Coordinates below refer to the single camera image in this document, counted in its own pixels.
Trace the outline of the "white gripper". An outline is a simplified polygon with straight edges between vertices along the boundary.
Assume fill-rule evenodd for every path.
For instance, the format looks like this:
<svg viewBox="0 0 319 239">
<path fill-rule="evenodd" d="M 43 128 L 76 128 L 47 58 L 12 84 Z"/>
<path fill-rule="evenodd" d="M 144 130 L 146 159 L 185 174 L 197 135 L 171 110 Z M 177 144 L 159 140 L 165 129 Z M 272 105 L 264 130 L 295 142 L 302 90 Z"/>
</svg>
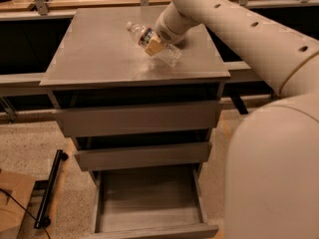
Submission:
<svg viewBox="0 0 319 239">
<path fill-rule="evenodd" d="M 161 40 L 170 44 L 180 43 L 186 32 L 196 26 L 196 22 L 191 18 L 182 15 L 172 2 L 160 13 L 156 22 L 156 33 L 159 37 L 151 37 L 145 52 L 153 56 L 164 49 Z"/>
</svg>

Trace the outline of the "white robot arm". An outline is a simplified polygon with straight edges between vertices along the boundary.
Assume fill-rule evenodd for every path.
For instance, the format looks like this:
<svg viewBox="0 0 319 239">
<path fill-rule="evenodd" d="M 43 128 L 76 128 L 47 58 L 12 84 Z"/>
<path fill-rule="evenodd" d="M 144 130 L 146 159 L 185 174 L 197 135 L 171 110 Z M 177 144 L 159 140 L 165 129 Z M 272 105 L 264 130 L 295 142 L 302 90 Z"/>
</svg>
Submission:
<svg viewBox="0 0 319 239">
<path fill-rule="evenodd" d="M 226 155 L 226 239 L 319 239 L 319 42 L 228 0 L 171 0 L 167 43 L 202 24 L 277 95 L 249 114 Z"/>
</svg>

